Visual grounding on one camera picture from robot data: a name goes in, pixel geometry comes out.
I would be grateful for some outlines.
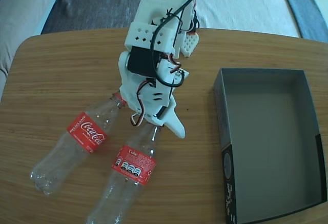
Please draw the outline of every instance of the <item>plastic bottle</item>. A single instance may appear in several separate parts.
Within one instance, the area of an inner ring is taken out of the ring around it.
[[[46,195],[58,191],[70,172],[106,139],[124,105],[115,93],[77,117],[52,151],[32,169],[30,178],[35,187]]]
[[[152,157],[159,131],[160,127],[147,123],[136,136],[128,139],[112,166],[102,198],[87,218],[87,224],[122,224],[156,165]]]

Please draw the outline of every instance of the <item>robotic arm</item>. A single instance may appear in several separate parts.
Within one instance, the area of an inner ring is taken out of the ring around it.
[[[136,112],[131,117],[132,125],[139,126],[146,119],[185,137],[174,111],[173,92],[189,73],[174,59],[179,58],[180,52],[190,56],[198,44],[195,6],[196,0],[140,1],[125,41],[128,50],[118,62],[120,93]]]

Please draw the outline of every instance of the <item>cardboard box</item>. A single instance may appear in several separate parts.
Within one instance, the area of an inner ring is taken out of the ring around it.
[[[274,219],[327,201],[304,71],[226,68],[214,86],[227,224]]]

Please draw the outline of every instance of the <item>white rug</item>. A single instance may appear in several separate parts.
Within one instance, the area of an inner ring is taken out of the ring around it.
[[[197,0],[202,28],[300,37],[287,0]]]

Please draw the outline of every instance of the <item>bottle neck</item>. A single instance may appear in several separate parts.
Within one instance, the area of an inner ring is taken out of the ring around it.
[[[123,100],[123,98],[121,97],[119,92],[114,93],[112,95],[111,99],[115,101],[115,103],[119,109],[125,107],[125,105],[127,103]]]
[[[140,138],[143,138],[146,141],[155,142],[158,139],[160,130],[161,130],[160,126],[151,123],[146,123],[142,128],[139,136]]]

